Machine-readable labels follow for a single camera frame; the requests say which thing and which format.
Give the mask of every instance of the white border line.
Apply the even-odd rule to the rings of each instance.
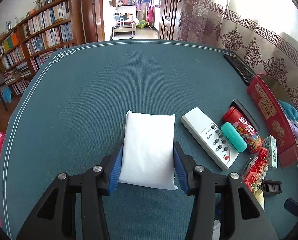
[[[75,48],[73,47],[72,49],[68,49],[63,51],[63,53],[68,53],[69,51],[76,51],[76,50],[81,50],[81,49],[88,49],[88,48],[94,48],[94,47],[102,47],[102,46],[110,46],[110,45],[119,45],[119,44],[134,44],[134,43],[156,43],[156,44],[169,44],[169,45],[179,45],[179,46],[186,46],[186,47],[193,47],[193,48],[199,48],[199,49],[208,49],[208,50],[213,50],[213,51],[219,51],[219,52],[223,52],[229,55],[235,55],[233,53],[230,52],[226,52],[222,49],[216,49],[216,48],[208,48],[208,47],[202,47],[201,45],[194,45],[194,44],[183,44],[183,43],[178,43],[178,42],[165,42],[165,41],[121,41],[121,42],[109,42],[109,43],[102,43],[102,44],[94,44],[94,45],[89,45],[89,46],[84,46],[81,48]],[[45,75],[45,73],[49,70],[49,68],[51,67],[51,65],[55,62],[55,59],[57,58],[57,56],[61,56],[62,52],[59,52],[55,55],[55,57],[51,60],[51,62],[47,65],[47,67],[41,72],[40,76],[38,77],[37,81],[34,83],[33,87],[31,88],[27,98],[25,99],[25,101],[23,102],[22,106],[20,107],[20,110],[15,118],[15,122],[12,126],[12,130],[11,130],[11,134],[9,137],[9,141],[8,141],[8,145],[7,145],[7,150],[6,150],[6,155],[5,155],[5,160],[4,160],[4,166],[3,166],[3,175],[2,175],[2,203],[3,203],[3,214],[5,217],[5,223],[6,223],[6,231],[7,231],[7,235],[11,238],[11,231],[10,231],[10,224],[9,224],[9,217],[8,217],[8,210],[7,210],[7,194],[6,194],[6,185],[7,185],[7,171],[8,171],[8,164],[9,164],[9,156],[10,156],[10,151],[11,151],[11,146],[12,146],[12,142],[13,139],[15,137],[15,133],[19,124],[19,120],[20,117],[29,101],[29,99],[31,98],[33,92],[35,91],[36,87],[38,86],[39,82],[41,81],[41,79],[43,78],[43,76]]]

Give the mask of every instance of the teal table mat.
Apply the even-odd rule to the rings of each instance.
[[[98,42],[55,52],[30,82],[9,121],[0,158],[3,230],[16,238],[57,174],[83,173],[110,154],[123,141],[128,110],[175,114],[174,140],[186,154],[214,173],[240,174],[249,153],[240,153],[228,171],[221,171],[180,122],[197,106],[221,126],[221,117],[237,98],[259,124],[260,136],[269,135],[224,52],[229,53],[164,40]],[[298,201],[297,164],[278,167],[266,178],[282,181],[282,193],[265,199],[265,212],[282,238],[297,222],[283,208],[289,197]],[[79,201],[80,196],[76,223],[77,239],[82,239]],[[113,240],[184,239],[192,204],[193,197],[180,189],[121,183],[112,196],[104,197]]]

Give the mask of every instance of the blue gripper pad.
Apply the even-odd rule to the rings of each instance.
[[[115,191],[118,184],[118,179],[121,172],[122,152],[123,152],[123,145],[121,145],[118,151],[117,157],[114,161],[113,167],[109,174],[109,183],[107,187],[107,191],[109,195]]]
[[[187,195],[189,191],[187,172],[183,163],[181,162],[179,152],[177,151],[177,148],[175,146],[173,146],[173,163],[175,166],[175,171],[178,177],[180,187]]]

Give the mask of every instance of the wooden bookcase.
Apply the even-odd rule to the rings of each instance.
[[[34,33],[33,35],[29,36],[28,38],[25,38],[25,34],[24,34],[24,29],[23,29],[23,24],[26,23],[28,20],[30,20],[31,18],[39,15],[41,12],[52,8],[64,1],[68,1],[68,7],[69,7],[69,14],[70,17],[68,19],[64,19],[61,21],[57,21],[55,23],[53,23],[52,25],[48,26],[47,28],[44,28],[36,33]],[[67,42],[63,42],[60,44],[57,44],[56,46],[52,46],[52,47],[48,47],[44,50],[38,51],[35,54],[30,55],[27,45],[26,43],[33,37],[44,33],[47,30],[50,30],[52,28],[58,27],[60,25],[64,25],[67,24],[68,22],[71,22],[71,28],[72,28],[72,33],[73,33],[73,40],[71,41],[67,41]],[[36,71],[34,70],[32,63],[30,61],[30,59],[32,57],[36,57],[39,56],[45,52],[57,49],[59,47],[65,46],[65,45],[70,45],[72,44],[73,46],[76,45],[81,45],[85,43],[85,37],[84,37],[84,32],[83,32],[83,24],[82,24],[82,15],[81,15],[81,0],[56,0],[52,3],[49,3],[43,7],[41,7],[39,10],[35,11],[33,14],[29,15],[28,17],[26,17],[25,19],[23,19],[19,24],[17,24],[15,27],[13,27],[7,34],[4,35],[4,37],[1,39],[0,41],[0,45],[3,43],[3,41],[12,33],[17,33],[18,35],[18,40],[19,43],[15,46],[13,46],[11,49],[9,49],[7,52],[0,54],[0,72],[2,74],[4,74],[6,71],[9,71],[15,67],[17,67],[17,65],[21,64],[22,62],[26,61],[27,65],[29,67],[29,70],[31,72],[30,75],[25,76],[25,77],[18,77],[16,80],[8,83],[7,85],[10,87],[12,94],[16,97],[20,97],[22,96],[22,94],[16,95],[14,89],[12,88],[12,84],[19,82],[23,79],[27,79],[28,81],[31,81],[31,79],[33,78],[33,76],[36,74]],[[25,58],[16,63],[15,65],[13,65],[12,67],[8,68],[7,70],[4,68],[4,65],[2,63],[2,56],[6,56],[7,54],[9,54],[10,52],[12,52],[15,48],[17,48],[18,46],[21,46],[23,54],[25,56]]]

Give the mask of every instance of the red snack wrapper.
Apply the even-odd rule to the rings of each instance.
[[[251,158],[243,169],[241,177],[253,194],[259,189],[267,174],[267,154],[268,150],[261,147],[258,156]]]
[[[243,117],[243,115],[234,108],[230,107],[224,114],[222,120],[229,122],[247,143],[247,150],[251,154],[256,154],[262,147],[262,139],[252,125]]]

